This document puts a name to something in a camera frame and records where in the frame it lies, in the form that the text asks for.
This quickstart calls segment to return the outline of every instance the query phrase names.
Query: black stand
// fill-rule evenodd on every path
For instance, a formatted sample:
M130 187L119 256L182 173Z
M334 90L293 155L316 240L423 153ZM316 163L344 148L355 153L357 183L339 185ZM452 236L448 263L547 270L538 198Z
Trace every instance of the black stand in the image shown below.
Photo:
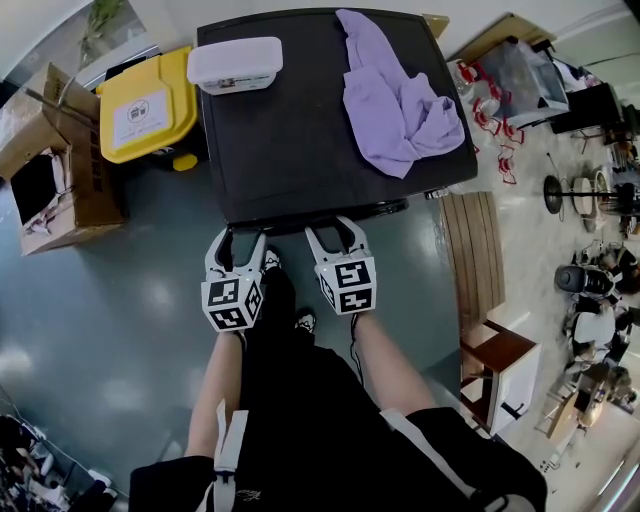
M544 204L549 213L556 215L562 208L563 197L620 197L617 192L563 192L560 181L555 176L544 179Z

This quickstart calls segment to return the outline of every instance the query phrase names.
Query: container lid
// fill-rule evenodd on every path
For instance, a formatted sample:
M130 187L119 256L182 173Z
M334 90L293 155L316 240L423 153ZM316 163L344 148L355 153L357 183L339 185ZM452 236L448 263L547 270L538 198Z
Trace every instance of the container lid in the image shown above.
M183 139L198 119L196 89L187 81L190 47L125 69L98 87L100 148L127 162Z
M208 44L189 55L192 84L277 73L282 69L282 43L277 37L254 37Z

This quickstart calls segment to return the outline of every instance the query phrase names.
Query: electrical cord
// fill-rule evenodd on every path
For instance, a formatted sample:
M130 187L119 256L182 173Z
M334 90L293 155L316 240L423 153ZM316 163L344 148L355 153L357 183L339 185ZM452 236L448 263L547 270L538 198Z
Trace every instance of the electrical cord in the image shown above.
M362 377L362 365L360 364L360 357L358 357L358 353L356 352L356 323L358 322L358 313L354 313L351 317L351 347L349 347L349 354L351 355L351 359L356 365L356 370L358 371L358 379L360 380L360 384L364 386L364 378Z

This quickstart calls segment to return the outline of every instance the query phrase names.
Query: white plastic container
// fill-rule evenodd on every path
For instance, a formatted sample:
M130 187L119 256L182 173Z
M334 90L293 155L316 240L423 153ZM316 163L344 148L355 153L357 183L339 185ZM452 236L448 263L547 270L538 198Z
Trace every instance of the white plastic container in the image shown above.
M187 79L209 94L264 89L282 69L277 37L235 39L195 48L189 54Z

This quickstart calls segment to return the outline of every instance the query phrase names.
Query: box flap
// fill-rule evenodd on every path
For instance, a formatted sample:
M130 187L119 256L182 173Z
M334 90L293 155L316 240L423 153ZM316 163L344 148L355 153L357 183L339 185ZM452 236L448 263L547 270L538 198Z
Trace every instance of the box flap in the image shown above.
M28 86L57 102L69 77L50 64ZM66 94L67 103L97 120L100 100L74 83ZM29 160L48 147L64 151L79 123L51 107L18 91L0 110L0 176L9 181Z
M58 103L62 91L70 80L69 76L51 63L49 63L44 76L46 80L40 84L40 88L37 90L44 91L43 94L46 98ZM89 119L93 119L96 122L100 120L100 99L75 80L67 89L64 104L84 114Z

